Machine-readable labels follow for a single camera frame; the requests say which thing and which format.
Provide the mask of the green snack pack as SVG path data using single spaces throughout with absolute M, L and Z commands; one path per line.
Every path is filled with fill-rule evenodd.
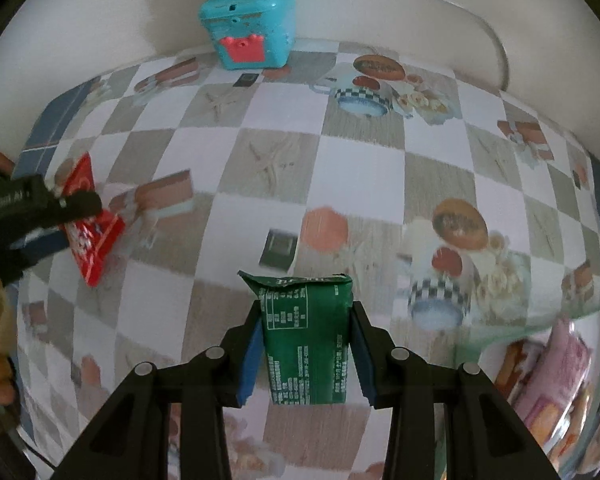
M 272 402 L 346 402 L 352 278 L 239 276 L 260 304 Z

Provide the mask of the teal toy box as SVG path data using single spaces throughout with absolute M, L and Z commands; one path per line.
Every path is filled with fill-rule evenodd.
M 296 0 L 207 0 L 198 18 L 227 70 L 281 68 L 296 38 Z

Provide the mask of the brown white milk biscuit pack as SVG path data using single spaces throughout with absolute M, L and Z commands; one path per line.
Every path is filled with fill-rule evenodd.
M 494 385 L 509 404 L 514 404 L 528 384 L 543 351 L 542 344 L 529 339 L 514 341 L 508 345 Z

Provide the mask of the pink swiss roll pack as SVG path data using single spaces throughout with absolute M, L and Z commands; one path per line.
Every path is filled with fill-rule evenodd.
M 528 384 L 513 407 L 540 445 L 568 412 L 591 364 L 591 350 L 569 318 L 558 318 Z

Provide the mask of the green rimmed tray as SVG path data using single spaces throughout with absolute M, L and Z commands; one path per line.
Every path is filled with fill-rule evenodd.
M 490 327 L 455 350 L 475 362 L 564 479 L 600 470 L 592 440 L 600 412 L 600 310 L 551 326 Z

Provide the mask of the large red snack pack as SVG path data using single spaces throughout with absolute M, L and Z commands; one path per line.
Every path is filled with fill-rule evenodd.
M 61 197 L 76 197 L 79 192 L 90 192 L 99 198 L 95 190 L 92 159 L 88 153 L 84 153 L 73 165 L 61 188 Z M 99 284 L 106 259 L 124 228 L 122 218 L 104 207 L 100 207 L 97 214 L 88 214 L 62 228 L 87 286 L 95 287 Z

